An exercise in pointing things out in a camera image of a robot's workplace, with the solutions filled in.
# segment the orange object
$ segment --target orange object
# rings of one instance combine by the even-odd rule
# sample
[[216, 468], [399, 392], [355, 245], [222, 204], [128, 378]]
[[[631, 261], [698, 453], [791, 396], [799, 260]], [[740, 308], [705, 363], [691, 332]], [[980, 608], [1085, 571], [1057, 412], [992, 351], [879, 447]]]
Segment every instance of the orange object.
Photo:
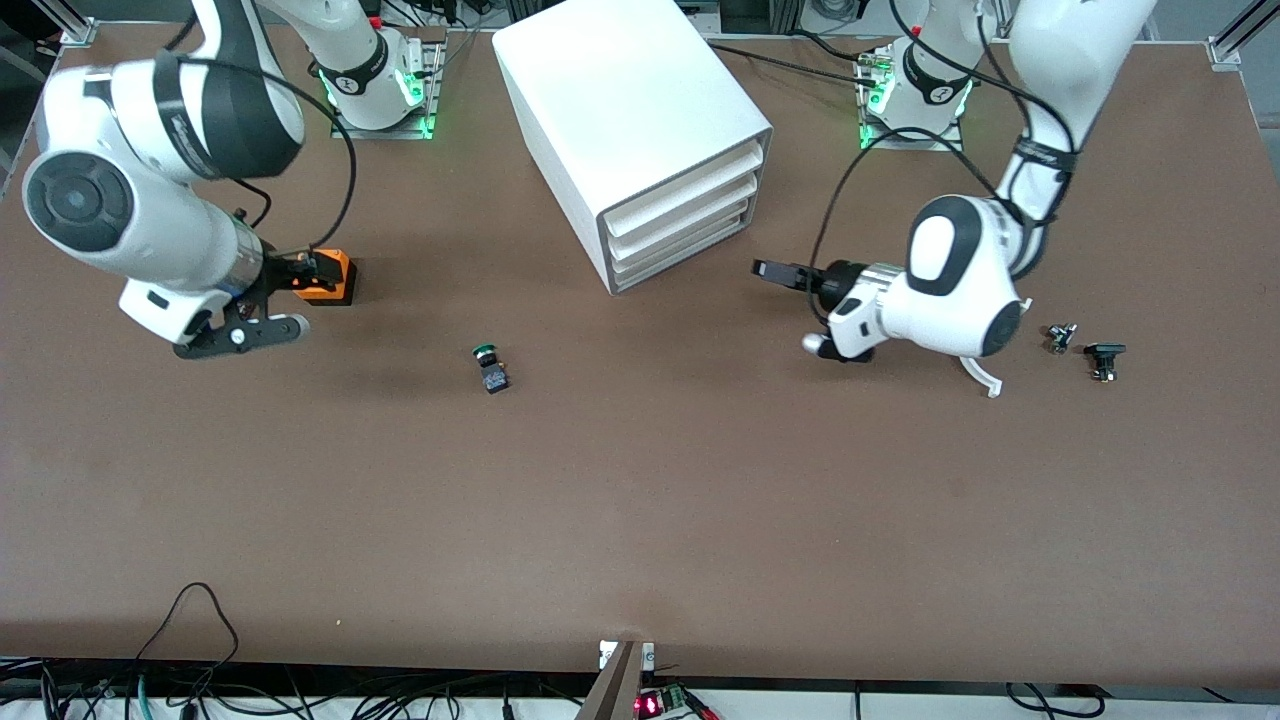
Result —
[[316, 250], [316, 277], [294, 279], [293, 295], [311, 305], [351, 305], [356, 295], [356, 264], [342, 250]]

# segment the black connector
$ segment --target black connector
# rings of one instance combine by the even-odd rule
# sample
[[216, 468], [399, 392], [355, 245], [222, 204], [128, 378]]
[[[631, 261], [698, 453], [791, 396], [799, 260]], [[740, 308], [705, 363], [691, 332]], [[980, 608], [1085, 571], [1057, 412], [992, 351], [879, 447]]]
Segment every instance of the black connector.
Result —
[[1119, 342], [1094, 342], [1084, 348], [1084, 354], [1093, 357], [1093, 379], [1101, 383], [1110, 383], [1116, 379], [1116, 355], [1128, 350]]
[[493, 395], [511, 387], [507, 377], [507, 365], [498, 361], [498, 348], [492, 345], [481, 345], [471, 351], [476, 363], [480, 364], [480, 377], [484, 379], [484, 388]]

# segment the black switch component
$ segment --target black switch component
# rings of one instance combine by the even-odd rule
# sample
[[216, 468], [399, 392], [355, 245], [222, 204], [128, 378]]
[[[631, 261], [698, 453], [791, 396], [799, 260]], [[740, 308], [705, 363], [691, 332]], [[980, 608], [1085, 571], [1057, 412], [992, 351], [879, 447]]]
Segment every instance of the black switch component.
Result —
[[1048, 332], [1048, 350], [1053, 355], [1062, 355], [1066, 352], [1066, 346], [1071, 345], [1071, 338], [1075, 337], [1075, 331], [1079, 325], [1075, 323], [1062, 323], [1061, 325], [1050, 325]]
[[484, 379], [484, 388], [489, 391], [489, 395], [511, 387], [507, 364], [498, 361], [498, 348], [492, 345], [481, 345], [472, 350], [471, 355], [480, 364], [480, 377]]
[[1093, 379], [1110, 383], [1116, 379], [1116, 355], [1128, 347], [1119, 342], [1094, 342], [1084, 348], [1084, 354], [1093, 357]]

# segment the green cable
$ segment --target green cable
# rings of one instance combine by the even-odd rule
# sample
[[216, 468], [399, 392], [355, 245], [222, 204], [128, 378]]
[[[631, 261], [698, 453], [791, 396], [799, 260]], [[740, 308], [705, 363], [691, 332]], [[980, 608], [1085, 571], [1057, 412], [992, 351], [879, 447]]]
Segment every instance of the green cable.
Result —
[[138, 705], [142, 706], [142, 720], [152, 720], [151, 703], [147, 702], [147, 676], [138, 675]]

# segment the green led light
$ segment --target green led light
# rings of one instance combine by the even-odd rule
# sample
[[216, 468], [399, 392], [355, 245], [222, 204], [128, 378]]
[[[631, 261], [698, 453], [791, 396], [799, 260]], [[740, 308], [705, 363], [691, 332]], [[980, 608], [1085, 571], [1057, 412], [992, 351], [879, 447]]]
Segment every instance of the green led light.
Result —
[[408, 73], [396, 73], [396, 82], [401, 86], [401, 94], [404, 95], [404, 101], [410, 105], [419, 105], [422, 102], [422, 81], [408, 74]]

